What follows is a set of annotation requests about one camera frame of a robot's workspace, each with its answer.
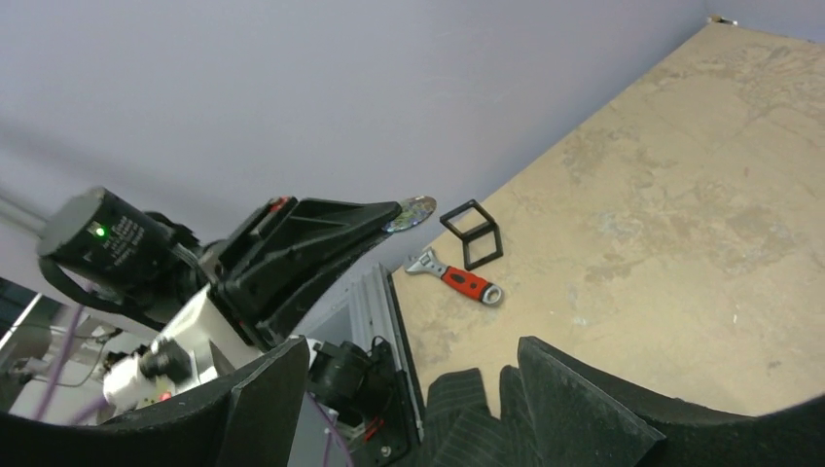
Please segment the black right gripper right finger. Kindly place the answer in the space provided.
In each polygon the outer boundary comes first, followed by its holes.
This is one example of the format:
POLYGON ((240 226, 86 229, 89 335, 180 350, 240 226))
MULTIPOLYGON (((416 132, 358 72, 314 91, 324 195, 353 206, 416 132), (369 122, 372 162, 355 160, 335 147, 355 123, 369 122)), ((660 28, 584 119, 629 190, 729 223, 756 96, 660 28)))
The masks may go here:
POLYGON ((547 466, 821 466, 824 398, 758 416, 725 413, 591 367, 536 337, 520 377, 547 466))

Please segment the round metal pin brooch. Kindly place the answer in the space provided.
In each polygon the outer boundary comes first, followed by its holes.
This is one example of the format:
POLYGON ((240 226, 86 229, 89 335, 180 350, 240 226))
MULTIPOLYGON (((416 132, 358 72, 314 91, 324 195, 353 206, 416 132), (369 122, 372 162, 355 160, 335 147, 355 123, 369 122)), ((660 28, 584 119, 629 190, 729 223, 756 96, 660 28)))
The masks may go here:
POLYGON ((437 209, 437 201, 430 196, 406 198, 399 205, 401 212, 382 228, 386 233, 410 230, 425 222, 437 209))

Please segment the dark pinstriped button shirt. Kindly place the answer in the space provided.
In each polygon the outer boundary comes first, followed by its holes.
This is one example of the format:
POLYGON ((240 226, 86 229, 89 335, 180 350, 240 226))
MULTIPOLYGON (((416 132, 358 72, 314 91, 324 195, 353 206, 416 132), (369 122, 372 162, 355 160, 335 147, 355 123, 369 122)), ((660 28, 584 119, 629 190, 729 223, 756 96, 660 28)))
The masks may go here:
POLYGON ((407 466, 541 466, 520 371, 499 376, 501 414, 491 414, 479 369, 447 373, 429 387, 424 438, 407 466))

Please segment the red handled ratchet wrench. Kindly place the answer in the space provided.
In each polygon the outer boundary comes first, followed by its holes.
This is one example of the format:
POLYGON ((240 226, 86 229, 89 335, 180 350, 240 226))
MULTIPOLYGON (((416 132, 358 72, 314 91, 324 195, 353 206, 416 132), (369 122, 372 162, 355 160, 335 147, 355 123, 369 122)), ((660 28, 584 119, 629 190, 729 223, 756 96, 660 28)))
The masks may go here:
POLYGON ((441 262, 430 247, 418 255, 410 255, 403 269, 410 275, 433 275, 454 291, 485 306, 499 306, 504 299, 504 291, 497 284, 441 262))

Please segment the black rectangular frame tray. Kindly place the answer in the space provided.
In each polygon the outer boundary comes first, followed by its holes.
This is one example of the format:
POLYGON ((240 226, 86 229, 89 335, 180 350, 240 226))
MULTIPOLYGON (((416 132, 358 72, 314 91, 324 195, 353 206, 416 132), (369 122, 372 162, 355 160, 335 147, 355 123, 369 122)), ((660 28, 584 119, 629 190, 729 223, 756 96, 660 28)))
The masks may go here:
POLYGON ((462 244, 463 265, 466 270, 474 270, 486 264, 489 264, 504 256, 503 238, 500 232, 500 227, 495 219, 478 203, 475 199, 468 201, 453 208, 439 218, 440 223, 453 235, 455 235, 462 244), (467 230, 461 231, 451 220, 458 217, 469 210, 475 210, 483 217, 483 221, 477 226, 467 230), (493 252, 481 257, 478 260, 471 260, 470 245, 484 236, 493 235, 495 249, 493 252))

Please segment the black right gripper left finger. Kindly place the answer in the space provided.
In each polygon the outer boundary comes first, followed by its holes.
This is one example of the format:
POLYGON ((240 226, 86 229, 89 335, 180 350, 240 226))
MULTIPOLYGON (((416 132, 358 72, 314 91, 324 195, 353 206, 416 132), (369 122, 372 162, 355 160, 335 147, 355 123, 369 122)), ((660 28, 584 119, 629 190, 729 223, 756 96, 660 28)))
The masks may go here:
POLYGON ((285 466, 309 348, 290 339, 234 373, 98 426, 1 416, 4 466, 285 466))

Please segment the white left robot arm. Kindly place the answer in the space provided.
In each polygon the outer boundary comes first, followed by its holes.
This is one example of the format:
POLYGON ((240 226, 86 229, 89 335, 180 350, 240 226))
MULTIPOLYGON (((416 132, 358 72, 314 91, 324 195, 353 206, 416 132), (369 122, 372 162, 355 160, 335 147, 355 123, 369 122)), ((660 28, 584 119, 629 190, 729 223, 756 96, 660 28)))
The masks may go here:
POLYGON ((401 211, 397 201, 273 198, 204 245, 165 215, 95 187, 49 219, 38 266, 76 303, 156 330, 143 355, 103 380, 105 403, 130 409, 159 383, 177 392, 201 385, 197 360, 206 351, 240 369, 292 338, 401 211))

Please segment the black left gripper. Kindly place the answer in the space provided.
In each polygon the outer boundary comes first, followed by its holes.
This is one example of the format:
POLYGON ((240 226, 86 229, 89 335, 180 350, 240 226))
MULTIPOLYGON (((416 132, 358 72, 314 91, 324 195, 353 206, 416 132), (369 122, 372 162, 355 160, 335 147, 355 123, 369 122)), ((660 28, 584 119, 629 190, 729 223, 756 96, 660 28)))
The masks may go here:
POLYGON ((268 351, 362 256, 384 242, 398 201, 273 198, 234 229, 217 254, 209 298, 245 343, 268 351))

